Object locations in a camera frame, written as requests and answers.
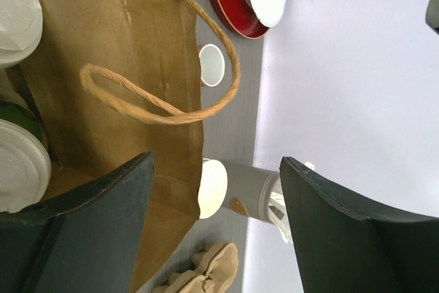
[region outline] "brown bag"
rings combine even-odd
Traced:
[[[141,152],[154,153],[154,188],[130,287],[133,292],[166,262],[199,217],[202,122],[148,125],[123,116],[84,91],[79,72],[88,63],[101,66],[182,112],[198,111],[195,12],[178,0],[40,2],[43,37],[21,68],[62,164],[55,168],[45,198],[80,185],[89,176],[101,176]],[[239,84],[237,58],[235,64],[232,89]],[[136,109],[168,116],[113,82],[96,81],[102,90]]]

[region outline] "red plate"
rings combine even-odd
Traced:
[[[246,0],[210,0],[215,13],[232,32],[243,37],[261,38],[268,27],[259,22]]]

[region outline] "white wall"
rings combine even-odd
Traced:
[[[427,4],[288,0],[265,40],[254,164],[311,161],[361,194],[439,216],[439,36]],[[293,248],[276,237],[251,222],[245,293],[302,292]]]

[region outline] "paper bag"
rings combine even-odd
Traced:
[[[155,126],[124,117],[85,92],[78,73],[87,63],[103,66],[182,111],[199,110],[195,12],[176,0],[40,2],[43,37],[21,68],[62,166],[97,177],[141,152],[154,153],[154,188],[130,288],[135,291],[166,262],[198,219],[202,122]],[[163,114],[109,81],[97,83]],[[49,185],[47,195],[77,184],[58,180]]]

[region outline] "bag handle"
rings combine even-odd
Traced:
[[[233,73],[233,81],[227,92],[208,108],[193,111],[191,113],[185,113],[180,109],[172,106],[166,101],[159,99],[158,97],[148,93],[147,91],[141,89],[137,85],[133,84],[128,79],[123,76],[115,73],[111,70],[108,70],[103,67],[99,67],[97,65],[88,64],[83,67],[80,71],[81,83],[84,89],[90,92],[94,97],[99,99],[105,105],[119,111],[120,113],[127,115],[129,117],[138,119],[147,124],[165,124],[165,125],[181,125],[181,124],[189,124],[196,121],[203,120],[207,117],[211,117],[215,115],[218,111],[223,109],[229,103],[232,98],[236,95],[239,83],[241,82],[241,70],[239,67],[239,59],[236,53],[235,48],[233,47],[232,42],[229,37],[227,37],[226,33],[221,30],[218,24],[202,9],[202,7],[195,0],[179,0],[184,1],[189,7],[196,11],[198,15],[211,27],[211,29],[215,32],[217,37],[221,40],[221,42],[226,47],[227,55],[232,62],[232,73]],[[145,109],[140,108],[139,106],[135,106],[127,101],[123,101],[122,99],[116,97],[112,93],[105,91],[104,89],[96,86],[95,82],[92,79],[92,75],[98,75],[100,77],[106,78],[108,80],[113,81],[114,83],[122,86],[125,89],[128,89],[130,92],[139,95],[151,102],[152,104],[162,108],[167,111],[171,116],[162,117],[160,115],[155,115],[154,113],[150,113]]]

